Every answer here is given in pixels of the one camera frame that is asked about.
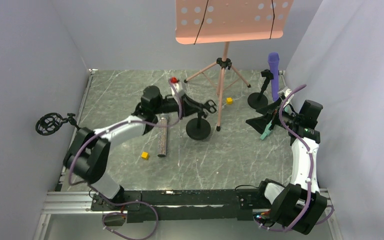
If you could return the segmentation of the black round-base mic stand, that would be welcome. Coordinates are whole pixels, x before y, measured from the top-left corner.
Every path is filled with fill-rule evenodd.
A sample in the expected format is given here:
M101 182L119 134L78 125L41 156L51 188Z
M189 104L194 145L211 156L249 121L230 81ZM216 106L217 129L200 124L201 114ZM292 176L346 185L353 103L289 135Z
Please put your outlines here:
M269 69L263 70L261 76L264 78L264 82L260 92L251 93L247 98L248 105L255 110L268 105L268 98L264 95L264 92L267 90L271 80L274 79L274 76Z
M187 135L197 141L205 140L211 133L211 125L206 120L208 113L213 114L217 112L216 103L210 99L204 104L205 116L197 114L196 118L193 118L188 121L186 124L186 133Z

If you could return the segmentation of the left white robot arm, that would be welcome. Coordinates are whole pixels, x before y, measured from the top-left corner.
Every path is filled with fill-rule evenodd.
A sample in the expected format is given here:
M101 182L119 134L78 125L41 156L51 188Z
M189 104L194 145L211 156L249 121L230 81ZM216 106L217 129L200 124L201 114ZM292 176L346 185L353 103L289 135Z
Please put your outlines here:
M69 170L68 183L74 186L72 175L76 175L112 204L124 203L124 188L106 173L112 147L149 133L158 126L159 114L176 112L179 119L197 114L201 119L216 111L213 100L201 103L190 98L181 82L171 83L170 87L172 96L166 97L157 86L146 87L135 111L118 123L95 130L78 129L63 160Z

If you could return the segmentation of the purple microphone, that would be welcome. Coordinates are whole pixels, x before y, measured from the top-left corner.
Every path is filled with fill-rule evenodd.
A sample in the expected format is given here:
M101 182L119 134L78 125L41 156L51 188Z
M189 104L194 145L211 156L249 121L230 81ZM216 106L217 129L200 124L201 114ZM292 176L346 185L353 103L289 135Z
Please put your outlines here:
M279 86L279 63L280 57L277 52L271 52L267 57L267 62L269 65L269 70L273 75L271 80L271 95L274 102L279 98L278 91L280 90Z

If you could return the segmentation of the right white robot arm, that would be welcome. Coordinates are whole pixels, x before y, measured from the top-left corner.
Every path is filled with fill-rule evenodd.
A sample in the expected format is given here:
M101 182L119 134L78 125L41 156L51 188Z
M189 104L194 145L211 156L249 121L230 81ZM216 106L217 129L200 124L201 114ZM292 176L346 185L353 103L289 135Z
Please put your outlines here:
M292 175L286 186L265 179L258 186L255 202L267 200L270 204L267 220L280 224L284 231L303 235L311 232L327 207L327 198L320 194L317 179L317 152L321 134L317 119L323 106L305 100L300 111L288 113L281 109L281 101L259 109L260 117L247 119L258 133L279 126L288 131L292 151Z

